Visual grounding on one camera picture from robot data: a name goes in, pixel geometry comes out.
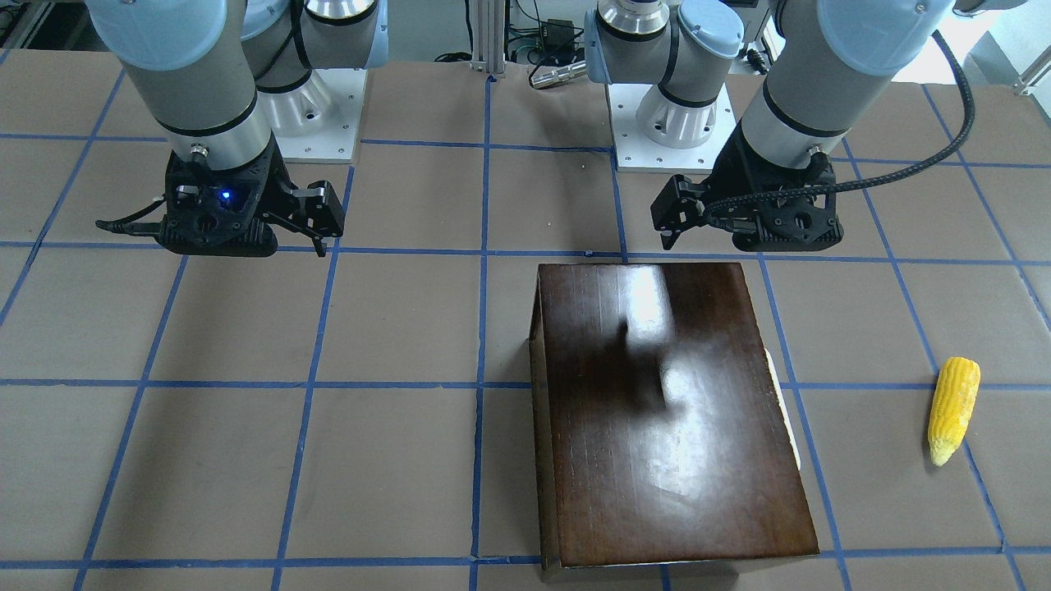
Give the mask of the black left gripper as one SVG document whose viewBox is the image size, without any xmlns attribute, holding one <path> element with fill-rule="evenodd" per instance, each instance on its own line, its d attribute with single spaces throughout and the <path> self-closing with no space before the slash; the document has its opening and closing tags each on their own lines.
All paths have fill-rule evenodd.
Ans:
<svg viewBox="0 0 1051 591">
<path fill-rule="evenodd" d="M 801 169 L 772 164 L 755 152 L 741 128 L 731 133 L 706 181 L 693 182 L 683 174 L 671 176 L 654 198 L 652 222 L 661 235 L 662 250 L 671 250 L 683 232 L 710 222 L 731 231 L 731 243 L 746 252 L 805 252 L 828 250 L 843 240 L 836 213 L 836 195 L 763 199 L 705 213 L 703 198 L 714 204 L 759 192 L 802 190 L 833 185 L 836 175 L 826 152 L 805 154 Z"/>
</svg>

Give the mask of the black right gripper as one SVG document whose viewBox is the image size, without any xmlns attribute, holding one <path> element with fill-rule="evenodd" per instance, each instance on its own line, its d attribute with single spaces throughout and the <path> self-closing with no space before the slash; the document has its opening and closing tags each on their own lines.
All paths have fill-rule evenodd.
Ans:
<svg viewBox="0 0 1051 591">
<path fill-rule="evenodd" d="M 256 158 L 230 171 L 211 171 L 206 163 L 188 163 L 172 152 L 164 178 L 168 212 L 154 240 L 176 254 L 270 257 L 279 240 L 260 205 L 289 182 L 275 138 Z M 320 258 L 327 252 L 326 238 L 344 236 L 344 217 L 329 181 L 279 195 L 279 225 L 308 236 Z"/>
</svg>

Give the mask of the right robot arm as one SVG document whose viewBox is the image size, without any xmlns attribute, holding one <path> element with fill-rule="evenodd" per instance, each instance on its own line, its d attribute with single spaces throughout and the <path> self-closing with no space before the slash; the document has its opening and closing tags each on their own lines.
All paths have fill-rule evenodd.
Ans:
<svg viewBox="0 0 1051 591">
<path fill-rule="evenodd" d="M 325 70 L 389 57 L 384 1 L 89 1 L 95 29 L 131 78 L 172 152 L 163 192 L 101 231 L 149 238 L 174 254 L 263 258 L 274 228 L 320 257 L 344 233 L 327 181 L 300 188 L 279 141 L 337 130 Z"/>
</svg>

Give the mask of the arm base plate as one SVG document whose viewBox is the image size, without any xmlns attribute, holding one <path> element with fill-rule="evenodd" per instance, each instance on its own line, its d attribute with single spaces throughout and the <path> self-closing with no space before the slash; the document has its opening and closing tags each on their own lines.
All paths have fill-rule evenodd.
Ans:
<svg viewBox="0 0 1051 591">
<path fill-rule="evenodd" d="M 298 89 L 259 91 L 288 163 L 352 164 L 360 135 L 366 70 L 315 70 Z"/>
<path fill-rule="evenodd" d="M 607 104 L 623 171 L 710 172 L 737 122 L 725 87 L 709 105 L 688 108 L 654 84 L 611 84 Z"/>
</svg>

